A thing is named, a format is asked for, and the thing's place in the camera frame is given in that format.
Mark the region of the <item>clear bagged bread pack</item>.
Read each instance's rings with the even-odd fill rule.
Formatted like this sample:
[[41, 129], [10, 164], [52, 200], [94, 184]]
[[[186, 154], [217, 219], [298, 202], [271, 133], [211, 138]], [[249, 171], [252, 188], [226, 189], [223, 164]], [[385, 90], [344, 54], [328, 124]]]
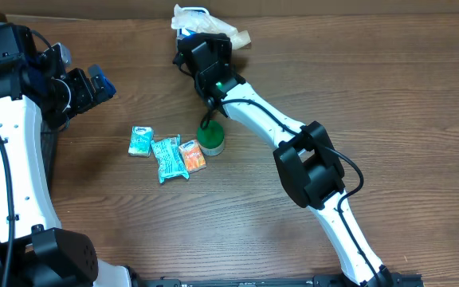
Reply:
[[[172, 29], [175, 29], [172, 25], [172, 22], [175, 19], [175, 16], [171, 19]], [[206, 24], [204, 27], [207, 28], [206, 33], [224, 33], [227, 37], [229, 37], [233, 49], [241, 49], [251, 43], [251, 38], [247, 30], [239, 31], [236, 27], [214, 16], [210, 15], [206, 17]]]

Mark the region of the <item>green Kleenex tissue pack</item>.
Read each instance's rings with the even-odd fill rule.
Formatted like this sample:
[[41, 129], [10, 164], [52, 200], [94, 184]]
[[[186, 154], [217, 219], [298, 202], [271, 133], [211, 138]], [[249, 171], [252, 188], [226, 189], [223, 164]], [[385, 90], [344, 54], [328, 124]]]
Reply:
[[131, 156], [149, 157], [154, 130], [151, 127], [133, 126], [128, 154]]

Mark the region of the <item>green lidded jar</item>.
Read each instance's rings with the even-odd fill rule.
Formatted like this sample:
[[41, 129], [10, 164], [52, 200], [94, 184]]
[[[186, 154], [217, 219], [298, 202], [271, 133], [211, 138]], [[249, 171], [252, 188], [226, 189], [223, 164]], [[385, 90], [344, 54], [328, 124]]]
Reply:
[[219, 155], [225, 147], [224, 129], [217, 121], [210, 121], [205, 128], [198, 128], [197, 140], [204, 155]]

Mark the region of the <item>orange tissue packet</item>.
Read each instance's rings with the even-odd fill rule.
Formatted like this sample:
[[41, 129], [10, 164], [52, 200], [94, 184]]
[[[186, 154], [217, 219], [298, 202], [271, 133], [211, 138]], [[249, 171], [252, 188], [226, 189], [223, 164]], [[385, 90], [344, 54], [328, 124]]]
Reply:
[[189, 173], [199, 171], [206, 167], [206, 161], [197, 140], [190, 140], [178, 147], [183, 162]]

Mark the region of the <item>light green wipes packet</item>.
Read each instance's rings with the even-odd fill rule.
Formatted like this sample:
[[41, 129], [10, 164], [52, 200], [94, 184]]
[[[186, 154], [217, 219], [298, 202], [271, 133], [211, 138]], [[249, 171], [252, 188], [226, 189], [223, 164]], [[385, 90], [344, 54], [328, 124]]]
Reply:
[[179, 151], [181, 136], [166, 138], [160, 141], [151, 141], [151, 149], [157, 159], [159, 183], [163, 184], [167, 179], [182, 176], [189, 179], [189, 171], [183, 162]]

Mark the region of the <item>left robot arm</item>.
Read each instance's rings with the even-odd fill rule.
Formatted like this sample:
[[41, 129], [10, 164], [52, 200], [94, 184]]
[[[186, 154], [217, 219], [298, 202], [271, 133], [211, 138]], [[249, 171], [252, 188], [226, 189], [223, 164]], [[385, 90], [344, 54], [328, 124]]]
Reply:
[[0, 286], [136, 286], [100, 260], [88, 236], [64, 230], [49, 195], [41, 138], [115, 95], [98, 65], [71, 69], [60, 43], [0, 23]]

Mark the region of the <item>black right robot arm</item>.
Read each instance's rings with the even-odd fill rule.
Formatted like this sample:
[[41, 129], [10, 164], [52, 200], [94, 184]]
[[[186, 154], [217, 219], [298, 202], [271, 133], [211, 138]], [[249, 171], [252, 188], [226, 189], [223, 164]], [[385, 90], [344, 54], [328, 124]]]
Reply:
[[328, 236], [348, 284], [392, 286], [388, 268], [370, 248], [352, 214], [343, 165], [357, 165], [334, 146], [323, 125], [303, 124], [261, 98], [231, 63], [232, 43], [223, 33], [178, 34], [173, 60], [194, 80], [208, 108], [200, 128], [209, 127], [214, 112], [235, 120], [273, 150], [280, 183], [299, 207], [308, 208]]

